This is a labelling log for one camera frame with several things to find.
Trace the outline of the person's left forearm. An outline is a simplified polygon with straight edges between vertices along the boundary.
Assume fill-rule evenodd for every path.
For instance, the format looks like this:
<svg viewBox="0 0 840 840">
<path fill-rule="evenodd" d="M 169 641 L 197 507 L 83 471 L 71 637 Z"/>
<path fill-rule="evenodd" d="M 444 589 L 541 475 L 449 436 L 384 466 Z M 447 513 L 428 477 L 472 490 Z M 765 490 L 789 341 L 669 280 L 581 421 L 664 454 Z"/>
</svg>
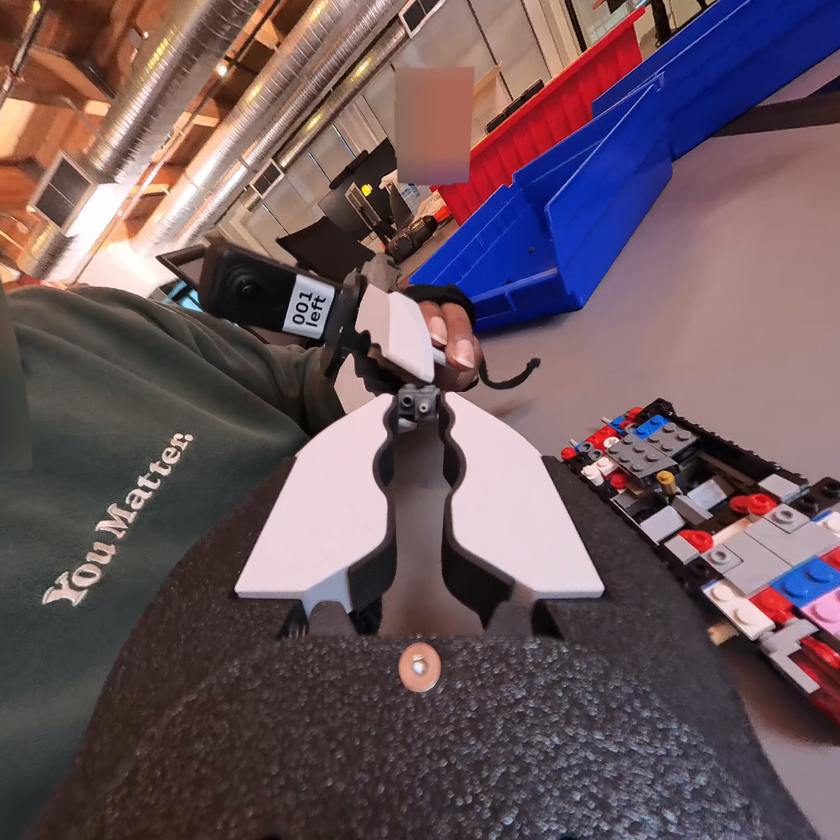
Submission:
<svg viewBox="0 0 840 840">
<path fill-rule="evenodd" d="M 309 436 L 345 415 L 333 383 L 322 372 L 322 350 L 261 342 L 220 318 L 157 304 L 161 329 L 178 344 L 168 370 L 196 404 L 214 413 L 243 411 L 246 404 L 276 410 Z"/>
</svg>

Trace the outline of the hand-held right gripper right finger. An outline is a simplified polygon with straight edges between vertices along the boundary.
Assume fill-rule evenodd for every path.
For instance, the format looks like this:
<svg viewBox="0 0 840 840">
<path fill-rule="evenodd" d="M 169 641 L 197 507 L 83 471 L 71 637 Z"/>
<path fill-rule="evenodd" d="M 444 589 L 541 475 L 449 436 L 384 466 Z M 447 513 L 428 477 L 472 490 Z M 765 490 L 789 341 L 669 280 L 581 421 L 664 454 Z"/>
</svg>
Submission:
<svg viewBox="0 0 840 840">
<path fill-rule="evenodd" d="M 530 442 L 462 396 L 440 401 L 449 493 L 442 574 L 487 627 L 505 602 L 594 600 L 605 584 Z"/>
</svg>

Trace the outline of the person's left hand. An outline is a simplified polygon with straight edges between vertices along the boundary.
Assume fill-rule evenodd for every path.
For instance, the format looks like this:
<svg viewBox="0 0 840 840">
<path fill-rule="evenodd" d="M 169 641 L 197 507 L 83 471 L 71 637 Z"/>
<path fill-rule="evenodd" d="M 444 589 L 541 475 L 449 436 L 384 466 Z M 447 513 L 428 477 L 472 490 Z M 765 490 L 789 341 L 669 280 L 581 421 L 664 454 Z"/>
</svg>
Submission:
<svg viewBox="0 0 840 840">
<path fill-rule="evenodd" d="M 475 386 L 480 381 L 484 353 L 467 311 L 452 302 L 422 301 L 419 308 L 433 346 L 446 358 L 445 364 L 434 367 L 436 386 L 448 392 L 465 392 Z"/>
</svg>

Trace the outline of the person's green sweatshirt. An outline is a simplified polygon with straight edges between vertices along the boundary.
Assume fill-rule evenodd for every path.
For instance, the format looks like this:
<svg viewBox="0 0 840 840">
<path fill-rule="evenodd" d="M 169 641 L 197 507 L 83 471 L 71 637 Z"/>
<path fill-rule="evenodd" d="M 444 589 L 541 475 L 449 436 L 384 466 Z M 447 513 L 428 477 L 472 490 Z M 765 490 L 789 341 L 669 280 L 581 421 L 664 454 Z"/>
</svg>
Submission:
<svg viewBox="0 0 840 840">
<path fill-rule="evenodd" d="M 191 400 L 157 304 L 103 287 L 7 298 L 33 464 L 2 476 L 2 838 L 67 771 L 168 574 L 311 438 L 268 407 Z"/>
</svg>

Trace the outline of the partly built lego car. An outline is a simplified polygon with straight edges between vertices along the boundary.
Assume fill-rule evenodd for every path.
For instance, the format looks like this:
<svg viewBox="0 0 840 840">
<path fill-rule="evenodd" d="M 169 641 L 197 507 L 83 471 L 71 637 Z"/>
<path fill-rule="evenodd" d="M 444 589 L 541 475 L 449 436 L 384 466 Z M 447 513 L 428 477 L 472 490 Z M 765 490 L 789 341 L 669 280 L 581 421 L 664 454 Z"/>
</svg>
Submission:
<svg viewBox="0 0 840 840">
<path fill-rule="evenodd" d="M 812 482 L 662 398 L 602 418 L 560 458 L 700 604 L 714 644 L 748 640 L 838 726 L 837 478 Z"/>
</svg>

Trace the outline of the blue plastic bin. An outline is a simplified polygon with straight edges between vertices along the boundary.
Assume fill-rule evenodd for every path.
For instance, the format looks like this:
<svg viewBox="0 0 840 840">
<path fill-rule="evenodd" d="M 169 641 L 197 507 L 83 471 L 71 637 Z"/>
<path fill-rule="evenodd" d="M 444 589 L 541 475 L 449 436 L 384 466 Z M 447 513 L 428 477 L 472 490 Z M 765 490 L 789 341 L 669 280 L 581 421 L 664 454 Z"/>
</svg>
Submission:
<svg viewBox="0 0 840 840">
<path fill-rule="evenodd" d="M 594 100 L 592 115 L 659 80 L 678 159 L 838 47 L 838 1 L 716 2 Z"/>
<path fill-rule="evenodd" d="M 459 287 L 476 332 L 583 308 L 672 175 L 656 78 L 516 171 L 411 276 Z"/>
</svg>

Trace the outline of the small grey lego piece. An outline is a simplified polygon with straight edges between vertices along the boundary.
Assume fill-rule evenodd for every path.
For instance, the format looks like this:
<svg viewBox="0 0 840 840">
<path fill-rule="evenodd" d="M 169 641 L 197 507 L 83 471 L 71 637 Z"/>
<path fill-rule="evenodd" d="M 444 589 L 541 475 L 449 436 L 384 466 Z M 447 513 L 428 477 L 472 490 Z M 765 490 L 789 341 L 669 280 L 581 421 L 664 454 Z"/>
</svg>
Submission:
<svg viewBox="0 0 840 840">
<path fill-rule="evenodd" d="M 420 423 L 436 420 L 439 396 L 440 391 L 435 385 L 405 384 L 396 395 L 398 432 L 411 432 Z"/>
</svg>

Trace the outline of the red plastic bin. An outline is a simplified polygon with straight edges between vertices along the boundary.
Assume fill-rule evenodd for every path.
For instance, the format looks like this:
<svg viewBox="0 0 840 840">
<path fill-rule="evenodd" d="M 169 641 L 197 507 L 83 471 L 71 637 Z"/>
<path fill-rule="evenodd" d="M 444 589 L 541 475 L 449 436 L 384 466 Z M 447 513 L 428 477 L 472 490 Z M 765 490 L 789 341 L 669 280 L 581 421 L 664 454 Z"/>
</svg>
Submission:
<svg viewBox="0 0 840 840">
<path fill-rule="evenodd" d="M 635 31 L 640 8 L 563 69 L 559 75 L 470 152 L 465 183 L 436 185 L 456 223 L 466 219 L 513 174 L 592 119 L 592 104 L 639 65 Z"/>
</svg>

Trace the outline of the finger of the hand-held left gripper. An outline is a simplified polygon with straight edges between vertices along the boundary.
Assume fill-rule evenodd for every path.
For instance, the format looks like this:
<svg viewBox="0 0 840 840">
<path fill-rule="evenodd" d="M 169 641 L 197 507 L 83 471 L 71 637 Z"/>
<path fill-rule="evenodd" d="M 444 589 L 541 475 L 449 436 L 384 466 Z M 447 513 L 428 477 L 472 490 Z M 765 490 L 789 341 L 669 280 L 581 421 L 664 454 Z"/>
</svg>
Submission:
<svg viewBox="0 0 840 840">
<path fill-rule="evenodd" d="M 436 365 L 447 365 L 434 348 L 419 305 L 400 291 L 367 285 L 362 291 L 354 329 L 367 335 L 384 362 L 410 380 L 431 385 Z"/>
<path fill-rule="evenodd" d="M 356 369 L 357 358 L 349 354 L 341 363 L 333 382 L 333 389 L 339 399 L 343 415 L 361 412 L 362 419 L 376 419 L 387 424 L 387 413 L 391 410 L 395 394 L 387 383 L 377 377 L 379 368 L 370 359 L 361 363 L 361 372 Z"/>
</svg>

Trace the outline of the silver ventilation duct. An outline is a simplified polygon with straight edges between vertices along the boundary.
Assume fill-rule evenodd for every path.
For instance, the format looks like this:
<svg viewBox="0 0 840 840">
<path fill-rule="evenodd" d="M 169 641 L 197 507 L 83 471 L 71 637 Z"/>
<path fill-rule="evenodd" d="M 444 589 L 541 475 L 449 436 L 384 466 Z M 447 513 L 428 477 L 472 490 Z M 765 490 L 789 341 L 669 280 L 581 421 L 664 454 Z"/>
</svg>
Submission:
<svg viewBox="0 0 840 840">
<path fill-rule="evenodd" d="M 87 149 L 60 151 L 30 199 L 43 218 L 19 265 L 38 280 L 77 271 L 259 1 L 178 1 L 147 38 Z"/>
<path fill-rule="evenodd" d="M 134 249 L 148 256 L 199 237 L 402 5 L 312 2 L 143 226 Z"/>
</svg>

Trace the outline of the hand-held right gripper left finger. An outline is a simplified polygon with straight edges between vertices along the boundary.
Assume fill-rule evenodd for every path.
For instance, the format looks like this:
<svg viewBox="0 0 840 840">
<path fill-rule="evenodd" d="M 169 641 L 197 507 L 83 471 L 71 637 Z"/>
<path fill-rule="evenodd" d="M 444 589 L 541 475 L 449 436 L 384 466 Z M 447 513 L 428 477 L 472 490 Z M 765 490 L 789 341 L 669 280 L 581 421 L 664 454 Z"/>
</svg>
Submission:
<svg viewBox="0 0 840 840">
<path fill-rule="evenodd" d="M 359 613 L 396 576 L 393 396 L 342 417 L 299 450 L 235 584 L 243 599 L 322 602 Z"/>
</svg>

